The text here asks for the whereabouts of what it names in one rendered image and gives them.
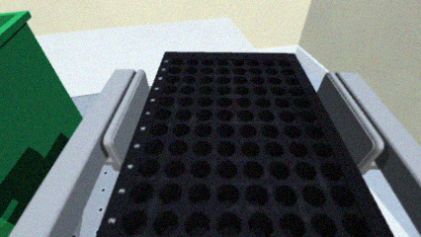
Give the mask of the grey flat base plate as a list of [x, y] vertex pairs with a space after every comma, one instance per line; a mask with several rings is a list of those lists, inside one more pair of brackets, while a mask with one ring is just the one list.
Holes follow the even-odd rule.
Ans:
[[[82, 117], [100, 93], [71, 97]], [[96, 237], [119, 172], [104, 166], [72, 237]]]

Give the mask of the black well plate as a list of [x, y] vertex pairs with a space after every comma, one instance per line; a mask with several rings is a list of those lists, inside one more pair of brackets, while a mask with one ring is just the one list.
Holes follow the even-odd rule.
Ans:
[[96, 237], [394, 235], [294, 53], [165, 51]]

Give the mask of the green returns bin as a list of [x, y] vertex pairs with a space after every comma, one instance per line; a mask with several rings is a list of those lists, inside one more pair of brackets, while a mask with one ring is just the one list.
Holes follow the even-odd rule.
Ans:
[[10, 235], [83, 119], [30, 29], [31, 17], [0, 14], [0, 237]]

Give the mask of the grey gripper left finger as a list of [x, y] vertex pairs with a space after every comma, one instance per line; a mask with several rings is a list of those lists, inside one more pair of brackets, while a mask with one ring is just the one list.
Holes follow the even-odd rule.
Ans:
[[104, 165], [120, 171], [149, 95], [142, 69], [116, 69], [9, 237], [72, 237]]

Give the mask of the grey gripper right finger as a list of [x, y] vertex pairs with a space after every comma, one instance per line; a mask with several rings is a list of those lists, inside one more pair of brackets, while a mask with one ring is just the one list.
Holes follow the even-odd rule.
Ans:
[[421, 147], [356, 72], [327, 72], [317, 95], [362, 176], [380, 170], [421, 237]]

